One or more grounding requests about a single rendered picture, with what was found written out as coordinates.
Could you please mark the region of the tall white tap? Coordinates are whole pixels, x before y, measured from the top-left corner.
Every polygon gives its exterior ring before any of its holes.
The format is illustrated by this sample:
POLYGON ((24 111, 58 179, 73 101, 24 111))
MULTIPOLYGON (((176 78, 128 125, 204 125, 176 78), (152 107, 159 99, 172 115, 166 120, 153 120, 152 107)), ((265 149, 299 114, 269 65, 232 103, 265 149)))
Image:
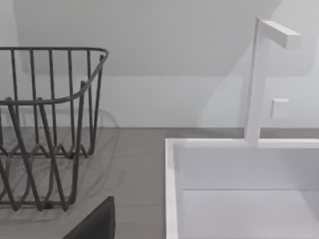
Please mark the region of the tall white tap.
POLYGON ((269 57, 269 42, 286 50, 298 50, 302 35, 274 20, 257 18, 254 31, 247 121, 244 138, 248 145, 256 146, 260 139, 262 104, 269 57))

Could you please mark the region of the white sink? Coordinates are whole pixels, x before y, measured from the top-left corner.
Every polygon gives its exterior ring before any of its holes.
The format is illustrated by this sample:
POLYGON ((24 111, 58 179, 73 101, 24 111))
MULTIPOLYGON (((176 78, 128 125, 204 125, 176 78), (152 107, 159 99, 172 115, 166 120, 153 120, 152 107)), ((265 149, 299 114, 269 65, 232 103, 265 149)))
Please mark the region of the white sink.
POLYGON ((319 239, 319 140, 168 138, 166 239, 319 239))

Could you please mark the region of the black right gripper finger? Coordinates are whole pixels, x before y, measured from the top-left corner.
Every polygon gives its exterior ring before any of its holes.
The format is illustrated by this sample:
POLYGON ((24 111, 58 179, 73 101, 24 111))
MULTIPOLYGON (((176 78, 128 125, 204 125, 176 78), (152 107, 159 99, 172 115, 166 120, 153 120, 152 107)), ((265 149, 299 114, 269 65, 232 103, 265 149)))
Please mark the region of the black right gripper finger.
POLYGON ((115 198, 107 197, 63 239, 115 239, 115 198))

